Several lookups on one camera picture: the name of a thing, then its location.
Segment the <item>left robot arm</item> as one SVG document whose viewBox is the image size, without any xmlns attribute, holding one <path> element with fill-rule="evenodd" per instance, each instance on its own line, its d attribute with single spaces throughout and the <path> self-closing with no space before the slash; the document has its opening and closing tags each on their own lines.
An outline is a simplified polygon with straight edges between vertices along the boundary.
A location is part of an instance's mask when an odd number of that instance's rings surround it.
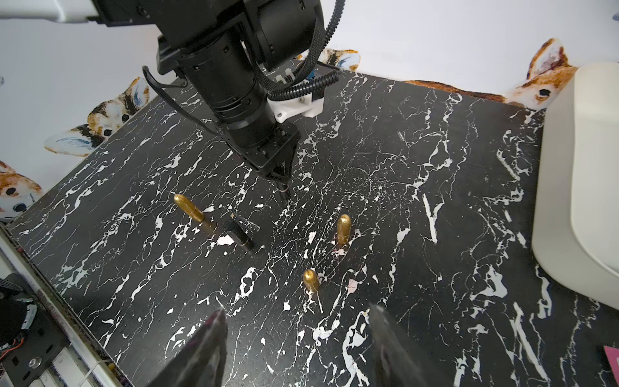
<svg viewBox="0 0 619 387">
<path fill-rule="evenodd" d="M 209 133 L 289 199 L 301 138 L 289 119 L 320 114 L 339 80 L 335 67 L 314 70 L 344 8 L 325 19 L 319 1 L 4 1 L 1 16 L 157 26 L 158 72 L 191 85 L 214 114 Z"/>
</svg>

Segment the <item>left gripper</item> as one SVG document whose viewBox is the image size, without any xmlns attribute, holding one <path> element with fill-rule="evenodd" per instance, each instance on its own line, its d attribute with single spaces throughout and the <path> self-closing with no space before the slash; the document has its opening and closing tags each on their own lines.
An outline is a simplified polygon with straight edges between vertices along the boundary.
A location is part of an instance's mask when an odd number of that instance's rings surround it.
<svg viewBox="0 0 619 387">
<path fill-rule="evenodd" d="M 296 156 L 301 132 L 295 124 L 277 124 L 272 135 L 262 145 L 241 148 L 234 141 L 231 150 L 262 178 L 277 182 L 277 190 L 283 201 L 292 198 L 287 181 L 292 176 L 293 161 Z"/>
</svg>

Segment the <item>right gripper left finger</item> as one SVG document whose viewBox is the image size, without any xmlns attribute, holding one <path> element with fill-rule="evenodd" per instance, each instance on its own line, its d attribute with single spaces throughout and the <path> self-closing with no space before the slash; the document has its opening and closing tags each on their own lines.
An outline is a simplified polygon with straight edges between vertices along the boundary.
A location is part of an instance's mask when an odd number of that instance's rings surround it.
<svg viewBox="0 0 619 387">
<path fill-rule="evenodd" d="M 222 386 L 226 359 L 226 313 L 220 309 L 201 325 L 148 387 Z"/>
</svg>

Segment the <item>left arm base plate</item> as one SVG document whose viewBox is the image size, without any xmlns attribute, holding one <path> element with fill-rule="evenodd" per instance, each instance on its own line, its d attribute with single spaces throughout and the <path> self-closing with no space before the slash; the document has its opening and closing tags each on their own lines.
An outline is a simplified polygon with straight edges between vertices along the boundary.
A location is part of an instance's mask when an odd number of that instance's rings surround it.
<svg viewBox="0 0 619 387">
<path fill-rule="evenodd" d="M 14 386 L 29 386 L 69 344 L 23 276 L 1 280 L 1 366 Z"/>
</svg>

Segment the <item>black lipstick cap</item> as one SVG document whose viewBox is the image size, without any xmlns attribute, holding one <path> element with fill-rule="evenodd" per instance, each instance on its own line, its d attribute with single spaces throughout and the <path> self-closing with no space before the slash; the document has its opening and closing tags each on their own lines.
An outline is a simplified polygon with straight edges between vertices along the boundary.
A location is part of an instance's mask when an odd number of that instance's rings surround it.
<svg viewBox="0 0 619 387">
<path fill-rule="evenodd" d="M 243 230 L 240 224 L 234 219 L 228 219 L 225 226 L 227 235 L 235 241 L 235 243 L 247 252 L 252 252 L 254 243 L 248 234 Z"/>
</svg>

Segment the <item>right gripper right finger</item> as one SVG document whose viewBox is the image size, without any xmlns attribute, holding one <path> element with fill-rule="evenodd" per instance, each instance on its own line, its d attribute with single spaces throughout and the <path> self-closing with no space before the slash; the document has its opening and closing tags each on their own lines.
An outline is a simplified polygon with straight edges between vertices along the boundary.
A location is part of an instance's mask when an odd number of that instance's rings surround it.
<svg viewBox="0 0 619 387">
<path fill-rule="evenodd" d="M 369 322 L 376 350 L 377 386 L 437 386 L 438 369 L 383 308 L 371 304 Z"/>
</svg>

